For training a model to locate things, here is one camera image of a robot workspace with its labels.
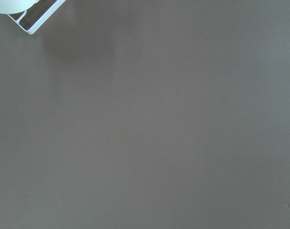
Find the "white plastic cup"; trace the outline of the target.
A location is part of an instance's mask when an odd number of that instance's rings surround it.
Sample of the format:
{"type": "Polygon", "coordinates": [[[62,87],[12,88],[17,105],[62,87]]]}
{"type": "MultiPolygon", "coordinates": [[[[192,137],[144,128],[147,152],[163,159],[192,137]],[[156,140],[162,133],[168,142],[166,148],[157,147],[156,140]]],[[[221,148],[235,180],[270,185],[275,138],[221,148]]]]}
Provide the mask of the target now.
{"type": "Polygon", "coordinates": [[[0,14],[15,14],[23,12],[37,2],[38,0],[0,0],[0,14]]]}

